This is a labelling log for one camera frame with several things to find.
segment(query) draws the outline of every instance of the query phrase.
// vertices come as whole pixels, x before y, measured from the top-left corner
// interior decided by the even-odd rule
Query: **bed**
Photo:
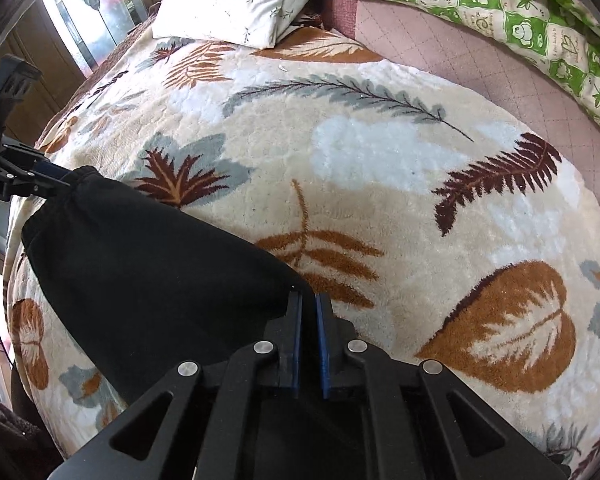
[[[393,358],[448,365],[571,478],[600,464],[600,207],[476,92],[318,27],[255,50],[154,40],[148,20],[38,146],[275,254]],[[41,203],[13,200],[7,316],[70,456],[125,404],[24,255]]]

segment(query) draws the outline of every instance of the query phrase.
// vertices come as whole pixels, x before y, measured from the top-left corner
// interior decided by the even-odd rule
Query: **white patch on blanket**
[[[558,166],[558,176],[555,179],[555,185],[558,187],[567,204],[577,209],[580,204],[580,186],[576,181],[576,168],[568,160],[562,159]]]
[[[516,141],[524,133],[511,123],[503,121],[493,121],[491,123],[480,123],[475,126],[485,137],[497,142],[504,150],[511,151],[516,149]]]
[[[419,139],[419,124],[405,121],[367,124],[337,116],[313,132],[315,173],[346,189],[378,183],[418,194],[461,167],[467,156]]]
[[[560,234],[562,213],[558,210],[534,210],[529,197],[517,195],[502,206],[487,206],[495,224],[509,237],[510,243],[491,253],[489,259],[496,267],[525,260],[548,262],[564,251],[566,240]]]

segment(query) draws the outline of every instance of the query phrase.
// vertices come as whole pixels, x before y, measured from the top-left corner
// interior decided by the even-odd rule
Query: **metal bolt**
[[[442,364],[440,364],[440,362],[434,359],[429,359],[428,361],[424,361],[424,363],[422,364],[422,369],[427,374],[438,375],[442,371],[443,366]]]
[[[271,341],[258,341],[253,345],[253,351],[256,354],[268,354],[273,350],[273,343]]]
[[[360,352],[364,352],[368,347],[362,339],[352,339],[347,343],[347,348],[350,351],[359,354]]]
[[[190,377],[198,373],[198,365],[193,361],[184,361],[178,366],[178,373],[183,377]]]

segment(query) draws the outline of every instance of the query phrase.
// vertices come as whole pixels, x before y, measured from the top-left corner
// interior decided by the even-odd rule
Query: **pillow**
[[[270,48],[307,1],[163,0],[153,35]]]

